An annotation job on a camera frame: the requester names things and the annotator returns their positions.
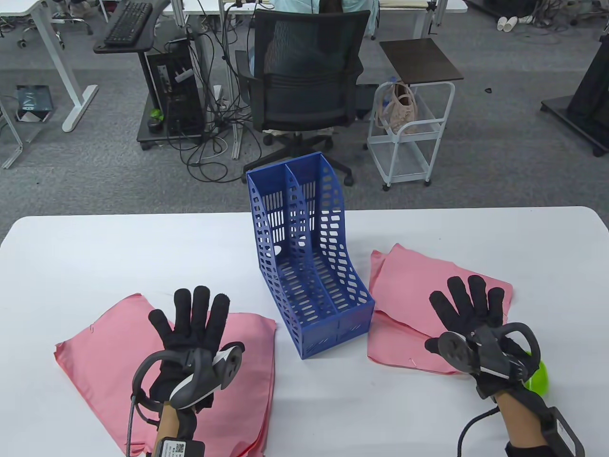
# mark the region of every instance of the vr controller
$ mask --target vr controller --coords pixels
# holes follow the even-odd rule
[[[529,343],[531,362],[525,366],[517,357],[501,350],[499,342],[509,333],[521,333]],[[513,383],[507,389],[517,401],[536,414],[541,423],[541,433],[557,457],[585,457],[582,443],[556,407],[548,408],[536,393],[524,388],[539,368],[541,351],[531,329],[519,322],[498,328],[483,325],[464,337],[446,331],[438,339],[438,350],[444,360],[455,369],[473,375],[488,373]]]

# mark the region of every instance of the finger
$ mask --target finger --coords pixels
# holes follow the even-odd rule
[[[188,289],[178,289],[174,293],[175,332],[190,335],[191,295]]]
[[[162,340],[165,340],[165,337],[171,333],[171,327],[167,321],[167,316],[165,316],[165,313],[161,310],[152,310],[148,314],[148,320]]]
[[[478,275],[467,278],[470,285],[471,301],[474,302],[474,312],[476,316],[485,320],[488,317],[487,284]]]
[[[197,336],[200,344],[205,339],[205,322],[209,310],[209,289],[205,286],[197,286],[192,292],[192,321],[191,329]]]
[[[455,311],[455,308],[451,302],[448,301],[442,292],[431,292],[431,295],[429,296],[429,303],[431,303],[431,306],[434,307],[435,313],[438,315],[447,330],[460,330],[458,328],[459,315],[457,314],[457,311]]]
[[[470,296],[467,293],[463,280],[458,276],[449,278],[446,282],[448,284],[448,290],[450,290],[452,299],[455,302],[459,316],[462,319],[470,319],[474,316],[474,307],[471,304]]]
[[[488,323],[491,327],[503,325],[503,298],[505,291],[501,287],[493,287],[488,291]]]
[[[211,305],[209,320],[205,328],[205,339],[203,340],[203,349],[208,349],[212,354],[218,352],[220,340],[224,333],[224,327],[227,324],[228,305],[230,299],[224,294],[218,294],[214,298],[214,303]]]
[[[432,354],[439,354],[440,351],[438,349],[438,339],[437,338],[429,338],[425,341],[425,349],[427,349]]]

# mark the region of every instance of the black glove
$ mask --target black glove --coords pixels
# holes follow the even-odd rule
[[[487,284],[478,275],[470,276],[467,282],[470,286],[471,299],[461,278],[455,276],[447,281],[456,310],[444,293],[435,291],[429,296],[431,305],[446,329],[469,338],[472,332],[482,325],[502,326],[505,291],[500,287],[494,287],[488,291],[487,295]],[[504,353],[515,356],[527,368],[532,365],[530,355],[511,338],[504,336],[499,341],[499,346]],[[438,339],[429,338],[425,341],[425,349],[431,353],[440,354]],[[476,380],[478,393],[483,398],[507,389],[524,389],[521,382],[509,382],[488,373],[472,374],[472,376]]]
[[[228,317],[228,305],[230,300],[224,294],[218,294],[211,305],[209,320],[207,311],[209,309],[209,289],[205,286],[197,286],[192,297],[191,318],[191,293],[188,289],[178,289],[174,294],[175,303],[175,328],[173,331],[169,326],[167,317],[161,310],[153,310],[148,315],[148,320],[158,332],[163,346],[167,350],[187,351],[197,347],[207,349],[212,357],[218,352],[224,326]],[[181,365],[176,362],[161,362],[161,373],[150,387],[150,398],[158,402],[169,400],[171,392],[175,387],[188,377],[182,371]],[[198,413],[203,408],[211,408],[214,394],[205,397],[194,405]]]

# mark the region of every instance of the rolling cart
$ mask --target rolling cart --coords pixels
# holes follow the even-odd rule
[[[373,132],[379,130],[375,126],[375,114],[379,106],[380,98],[383,97],[387,86],[391,82],[381,84],[375,92],[375,101],[372,112],[370,114],[370,127],[368,128],[368,140],[364,145],[364,149],[368,149],[374,159],[383,181],[382,189],[388,191],[391,184],[396,182],[424,180],[424,184],[431,184],[431,172],[434,168],[435,159],[438,155],[442,134],[448,115],[451,111],[452,100],[455,95],[455,86],[450,81],[431,82],[412,84],[412,89],[418,106],[418,119],[413,122],[408,122],[400,127],[397,132],[394,132],[387,124],[385,119],[380,116],[383,132],[380,135],[373,135]],[[441,117],[435,116],[417,90],[419,87],[447,85],[450,88],[450,94],[444,113]],[[403,133],[406,129],[415,127],[413,133]],[[435,141],[434,151],[431,159],[427,162],[421,149],[417,145],[417,141]]]

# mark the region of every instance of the pink cloth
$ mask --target pink cloth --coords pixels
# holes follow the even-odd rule
[[[57,363],[123,453],[133,374],[144,358],[163,349],[148,322],[152,310],[142,295],[127,297],[55,351]],[[228,315],[222,344],[242,341],[245,353],[231,385],[197,416],[194,439],[205,443],[206,457],[262,456],[275,380],[275,329],[275,321],[257,314]],[[157,364],[144,378],[144,390],[158,374]],[[156,435],[155,427],[135,415],[131,455],[151,452]]]
[[[453,374],[455,369],[442,357],[429,353],[427,338],[440,336],[446,328],[429,303],[433,291],[442,291],[452,302],[447,279],[476,274],[453,262],[433,259],[396,244],[389,254],[374,251],[370,256],[370,294],[376,301],[368,333],[368,357],[377,363]],[[493,287],[505,290],[504,320],[512,301],[513,288],[480,275]]]

